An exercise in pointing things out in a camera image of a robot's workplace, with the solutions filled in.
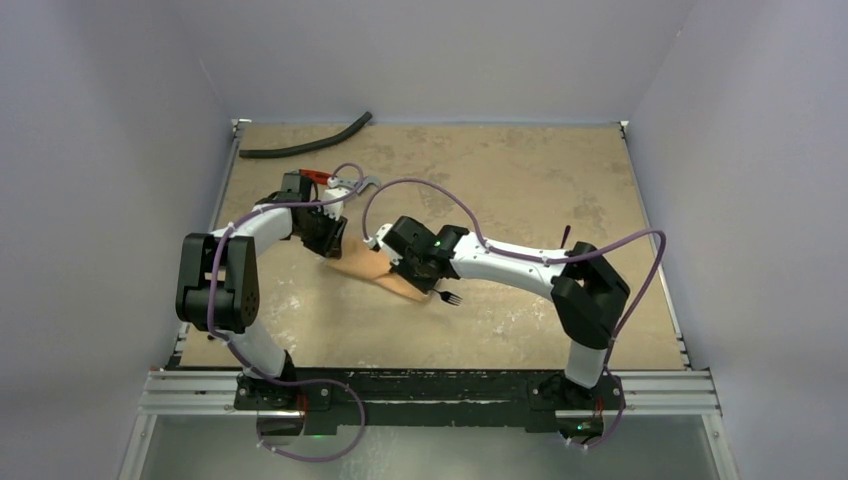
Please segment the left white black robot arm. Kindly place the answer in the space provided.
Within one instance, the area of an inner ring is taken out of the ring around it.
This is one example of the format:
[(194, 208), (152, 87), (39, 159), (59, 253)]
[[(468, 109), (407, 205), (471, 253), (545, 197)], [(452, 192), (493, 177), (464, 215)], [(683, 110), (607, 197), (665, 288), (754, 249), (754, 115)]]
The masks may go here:
[(182, 243), (178, 319), (221, 341), (245, 376), (261, 380), (259, 395), (275, 409), (295, 402), (301, 382), (290, 354), (258, 318), (258, 258), (291, 239), (322, 258), (340, 257), (344, 203), (355, 192), (335, 180), (322, 193), (316, 188), (308, 176), (287, 173), (280, 188), (243, 217), (214, 231), (191, 233)]

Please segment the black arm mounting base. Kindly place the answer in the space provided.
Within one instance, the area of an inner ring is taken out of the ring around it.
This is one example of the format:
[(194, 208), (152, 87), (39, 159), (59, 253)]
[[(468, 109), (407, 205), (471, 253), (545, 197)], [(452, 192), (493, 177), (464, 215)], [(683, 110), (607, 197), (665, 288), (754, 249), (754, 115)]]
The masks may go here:
[(600, 437), (604, 417), (626, 405), (619, 377), (586, 389), (556, 369), (372, 369), (295, 367), (300, 385), (237, 376), (234, 408), (287, 416), (306, 435), (340, 426), (520, 428)]

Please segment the purple metallic spoon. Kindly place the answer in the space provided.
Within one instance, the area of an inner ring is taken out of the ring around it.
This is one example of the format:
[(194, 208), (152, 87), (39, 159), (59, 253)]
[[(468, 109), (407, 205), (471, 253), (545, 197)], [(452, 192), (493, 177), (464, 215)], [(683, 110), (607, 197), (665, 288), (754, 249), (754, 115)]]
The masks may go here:
[(559, 245), (559, 249), (565, 249), (565, 245), (566, 245), (566, 242), (567, 242), (568, 237), (570, 235), (571, 228), (572, 228), (571, 225), (569, 225), (569, 224), (565, 225), (565, 227), (563, 229), (563, 234), (562, 234), (561, 242), (560, 242), (560, 245)]

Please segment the peach cloth napkin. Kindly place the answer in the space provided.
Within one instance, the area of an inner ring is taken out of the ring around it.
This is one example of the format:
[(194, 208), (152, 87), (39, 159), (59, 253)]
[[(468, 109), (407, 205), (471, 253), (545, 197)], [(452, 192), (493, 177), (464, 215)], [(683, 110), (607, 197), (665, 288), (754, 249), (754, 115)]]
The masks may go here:
[(408, 300), (419, 303), (427, 300), (426, 294), (391, 272), (391, 263), (386, 254), (370, 250), (359, 238), (345, 236), (341, 243), (341, 257), (326, 259), (324, 264), (344, 275), (377, 285)]

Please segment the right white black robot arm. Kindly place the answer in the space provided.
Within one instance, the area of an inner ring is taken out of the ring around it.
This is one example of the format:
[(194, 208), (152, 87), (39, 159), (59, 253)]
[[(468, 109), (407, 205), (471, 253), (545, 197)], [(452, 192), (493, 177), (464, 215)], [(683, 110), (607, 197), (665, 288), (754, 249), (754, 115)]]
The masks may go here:
[(484, 280), (550, 301), (570, 340), (561, 381), (564, 399), (584, 407), (599, 396), (613, 330), (630, 288), (593, 245), (533, 249), (454, 225), (432, 232), (408, 216), (383, 225), (369, 244), (388, 255), (391, 272), (422, 293), (434, 291), (444, 279)]

